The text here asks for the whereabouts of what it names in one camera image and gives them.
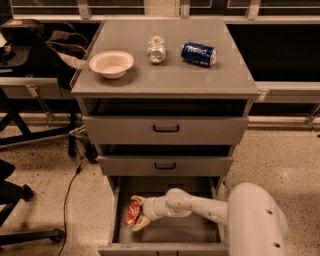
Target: blue can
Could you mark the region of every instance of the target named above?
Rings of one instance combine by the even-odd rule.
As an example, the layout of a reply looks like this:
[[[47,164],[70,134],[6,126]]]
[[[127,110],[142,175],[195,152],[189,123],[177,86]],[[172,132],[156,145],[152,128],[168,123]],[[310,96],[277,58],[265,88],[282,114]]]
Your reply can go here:
[[[216,62],[217,51],[211,46],[189,42],[182,46],[181,57],[185,61],[210,67]]]

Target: soda can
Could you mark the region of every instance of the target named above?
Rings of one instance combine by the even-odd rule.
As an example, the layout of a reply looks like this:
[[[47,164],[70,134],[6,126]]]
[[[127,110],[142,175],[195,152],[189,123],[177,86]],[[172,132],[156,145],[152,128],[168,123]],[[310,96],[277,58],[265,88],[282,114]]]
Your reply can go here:
[[[189,42],[182,46],[181,57],[185,61],[210,67],[216,62],[217,51],[211,46]]]
[[[160,63],[166,58],[164,39],[161,36],[153,36],[148,42],[147,55],[152,63]]]

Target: speckled floor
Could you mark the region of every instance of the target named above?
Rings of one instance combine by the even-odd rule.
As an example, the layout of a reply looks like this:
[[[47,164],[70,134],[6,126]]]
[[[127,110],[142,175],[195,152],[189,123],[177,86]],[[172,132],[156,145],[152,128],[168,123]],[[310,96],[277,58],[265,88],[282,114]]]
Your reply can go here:
[[[0,137],[16,133],[7,128]],[[274,197],[288,219],[287,256],[320,255],[320,138],[319,133],[286,130],[248,130],[234,153],[226,178],[227,191],[252,182]],[[8,179],[28,184],[35,192],[20,201],[0,228],[0,234],[63,229],[63,204],[69,182],[80,164],[67,154],[66,136],[0,147],[1,159],[16,166]],[[62,255],[99,255],[108,240],[113,197],[99,165],[86,159],[67,201],[68,238]],[[42,240],[3,246],[1,255],[59,255],[62,243]]]

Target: drawer handle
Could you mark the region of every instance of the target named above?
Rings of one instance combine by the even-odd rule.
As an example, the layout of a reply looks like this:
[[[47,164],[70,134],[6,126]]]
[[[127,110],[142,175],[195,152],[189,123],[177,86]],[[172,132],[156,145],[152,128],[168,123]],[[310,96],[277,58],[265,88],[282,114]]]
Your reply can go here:
[[[173,129],[160,129],[160,128],[157,128],[156,125],[153,125],[153,130],[154,130],[155,132],[167,132],[167,133],[169,133],[169,132],[178,132],[178,131],[180,130],[180,126],[177,125],[177,126],[174,127]]]
[[[156,168],[157,170],[173,170],[176,168],[176,163],[173,164],[158,164],[158,163],[154,163],[154,168]]]

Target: gray cabinet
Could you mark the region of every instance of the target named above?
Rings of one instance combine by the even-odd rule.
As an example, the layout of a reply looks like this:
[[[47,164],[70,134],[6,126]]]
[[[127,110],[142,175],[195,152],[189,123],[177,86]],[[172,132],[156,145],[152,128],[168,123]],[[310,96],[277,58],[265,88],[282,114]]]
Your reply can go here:
[[[166,40],[159,65],[146,55],[154,35]],[[184,62],[180,51],[188,41],[216,47],[217,63]],[[131,195],[159,196],[179,187],[212,198],[213,181],[227,175],[259,94],[227,27],[219,18],[107,20],[88,61],[107,50],[129,52],[134,67],[108,80],[86,64],[72,89],[115,195],[109,244],[99,252],[226,255],[223,228],[200,216],[159,220],[138,233],[123,218]]]

